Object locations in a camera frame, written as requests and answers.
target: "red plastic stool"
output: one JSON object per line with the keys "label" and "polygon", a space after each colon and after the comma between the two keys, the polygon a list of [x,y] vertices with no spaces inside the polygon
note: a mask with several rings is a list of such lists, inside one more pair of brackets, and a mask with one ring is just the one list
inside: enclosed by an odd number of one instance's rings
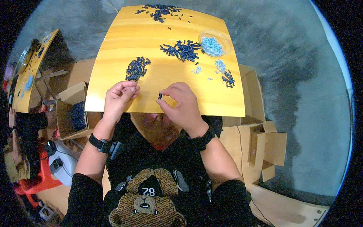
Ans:
{"label": "red plastic stool", "polygon": [[62,185],[59,180],[52,178],[49,168],[49,158],[44,145],[39,147],[40,156],[40,173],[35,179],[22,179],[19,185],[14,187],[18,195],[26,195],[33,207],[37,207],[38,203],[32,198],[33,194],[37,194],[45,189],[51,189]]}

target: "gray floor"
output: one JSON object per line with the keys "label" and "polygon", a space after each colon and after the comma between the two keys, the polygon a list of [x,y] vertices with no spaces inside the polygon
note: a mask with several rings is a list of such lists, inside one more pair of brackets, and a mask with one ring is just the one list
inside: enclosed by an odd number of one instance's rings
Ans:
{"label": "gray floor", "polygon": [[[96,57],[116,16],[102,1],[43,0],[22,29],[10,61],[31,38],[60,28],[75,60]],[[238,62],[256,68],[266,117],[287,132],[285,166],[261,183],[282,195],[331,204],[346,167],[350,112],[346,86],[309,1],[123,1],[172,4],[225,20]]]}

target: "yellow wooden tabletop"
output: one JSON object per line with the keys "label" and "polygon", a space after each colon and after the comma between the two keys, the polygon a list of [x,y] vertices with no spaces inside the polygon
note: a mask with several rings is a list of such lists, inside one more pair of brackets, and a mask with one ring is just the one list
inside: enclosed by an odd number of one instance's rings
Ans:
{"label": "yellow wooden tabletop", "polygon": [[[123,7],[111,24],[93,66],[85,111],[103,112],[106,91],[115,83],[124,81],[130,62],[143,56],[150,59],[151,64],[146,65],[145,76],[138,80],[140,94],[126,108],[126,112],[162,113],[155,102],[159,91],[174,82],[185,82],[197,96],[202,115],[244,117],[240,71],[224,21],[197,11],[181,9],[179,13],[173,13],[173,16],[162,16],[166,19],[161,23],[150,16],[155,11],[151,7],[146,10],[149,11],[148,14],[135,14],[142,7],[143,5]],[[205,29],[217,30],[227,37],[232,51],[228,55],[215,58],[197,50],[200,58],[195,59],[195,62],[199,62],[198,66],[202,68],[199,74],[191,72],[196,68],[195,63],[179,61],[175,56],[168,56],[160,50],[159,45],[174,46],[178,40],[198,42],[200,32]],[[223,60],[226,68],[231,71],[235,80],[233,88],[227,88],[222,83],[223,75],[215,73],[215,61],[218,59]],[[163,96],[163,100],[171,106],[176,104],[169,97]]]}
{"label": "yellow wooden tabletop", "polygon": [[[52,32],[52,36],[49,38],[49,40],[46,43],[44,43],[46,37],[44,37],[41,40],[42,46],[40,47],[40,49],[37,52],[33,53],[24,72],[19,75],[18,81],[16,82],[16,86],[15,86],[13,106],[12,106],[12,108],[15,109],[15,111],[22,112],[22,113],[29,112],[30,95],[32,93],[36,75],[40,68],[41,62],[43,61],[44,56],[45,56],[47,50],[49,49],[50,44],[52,43],[54,37],[57,35],[58,32],[59,32],[59,29],[54,30]],[[40,56],[38,56],[38,53],[41,51],[43,46],[44,46],[44,50],[43,50],[42,54]],[[27,83],[30,75],[33,76],[32,87],[30,88],[29,91],[24,91],[24,85]]]}

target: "open cardboard box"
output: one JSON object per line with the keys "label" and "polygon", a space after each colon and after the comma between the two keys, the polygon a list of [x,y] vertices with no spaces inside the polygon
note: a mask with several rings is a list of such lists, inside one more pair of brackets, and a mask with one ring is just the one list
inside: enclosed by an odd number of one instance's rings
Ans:
{"label": "open cardboard box", "polygon": [[101,119],[99,112],[85,112],[86,127],[75,131],[72,122],[72,106],[86,100],[87,87],[85,82],[74,85],[59,93],[57,100],[57,123],[61,139],[74,139],[90,135]]}
{"label": "open cardboard box", "polygon": [[275,165],[283,166],[286,154],[286,133],[278,133],[273,121],[251,126],[248,162],[262,170],[263,182],[275,176]]}
{"label": "open cardboard box", "polygon": [[246,65],[238,64],[241,73],[246,117],[223,117],[223,127],[261,124],[265,122],[262,90],[256,71]]}

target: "teddy bear print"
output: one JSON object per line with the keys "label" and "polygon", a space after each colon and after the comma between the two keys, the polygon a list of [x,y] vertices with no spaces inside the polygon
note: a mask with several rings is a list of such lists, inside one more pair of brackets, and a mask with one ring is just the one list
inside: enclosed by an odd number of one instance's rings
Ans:
{"label": "teddy bear print", "polygon": [[[153,175],[160,184],[162,196],[138,194],[140,184]],[[177,194],[177,185],[168,170],[144,169],[127,184],[126,193],[109,215],[110,224],[114,227],[186,226],[185,218],[169,198]]]}

